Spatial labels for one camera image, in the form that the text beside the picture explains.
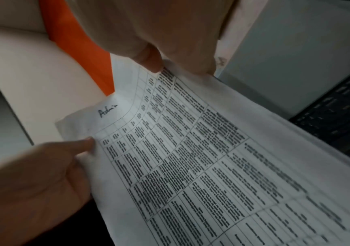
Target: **paper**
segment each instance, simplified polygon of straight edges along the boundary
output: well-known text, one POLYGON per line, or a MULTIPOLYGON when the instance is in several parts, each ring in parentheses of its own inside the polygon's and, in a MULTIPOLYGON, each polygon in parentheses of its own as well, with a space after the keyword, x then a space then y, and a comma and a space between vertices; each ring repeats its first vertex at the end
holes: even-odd
POLYGON ((213 77, 112 57, 116 93, 57 127, 117 246, 350 245, 350 159, 213 77))

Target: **white desk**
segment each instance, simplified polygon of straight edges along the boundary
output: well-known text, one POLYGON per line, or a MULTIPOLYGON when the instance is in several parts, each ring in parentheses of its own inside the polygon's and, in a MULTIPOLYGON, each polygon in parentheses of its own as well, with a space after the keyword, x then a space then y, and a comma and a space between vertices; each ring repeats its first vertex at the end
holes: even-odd
POLYGON ((47 35, 0 29, 0 90, 32 141, 61 141, 54 122, 105 98, 47 35))

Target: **orange folder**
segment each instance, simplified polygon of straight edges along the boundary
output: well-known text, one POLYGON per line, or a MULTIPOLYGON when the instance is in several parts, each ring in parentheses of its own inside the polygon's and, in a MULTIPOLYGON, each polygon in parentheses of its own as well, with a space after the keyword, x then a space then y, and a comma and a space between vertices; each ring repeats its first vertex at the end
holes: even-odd
POLYGON ((110 53, 86 35, 64 0, 39 0, 39 4, 49 39, 74 58, 106 96, 112 94, 110 53))

